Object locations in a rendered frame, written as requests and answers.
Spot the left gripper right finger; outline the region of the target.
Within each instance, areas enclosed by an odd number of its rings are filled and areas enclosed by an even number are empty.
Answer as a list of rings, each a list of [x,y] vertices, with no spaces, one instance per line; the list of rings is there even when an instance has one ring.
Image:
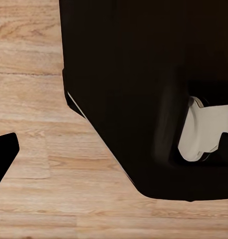
[[[228,133],[227,132],[222,133],[220,137],[220,141],[219,141],[218,150],[228,164]]]

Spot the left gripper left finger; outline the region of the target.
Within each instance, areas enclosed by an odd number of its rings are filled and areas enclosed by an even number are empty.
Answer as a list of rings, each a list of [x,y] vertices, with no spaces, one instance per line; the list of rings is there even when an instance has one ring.
[[[15,132],[0,136],[0,181],[19,152],[18,138]]]

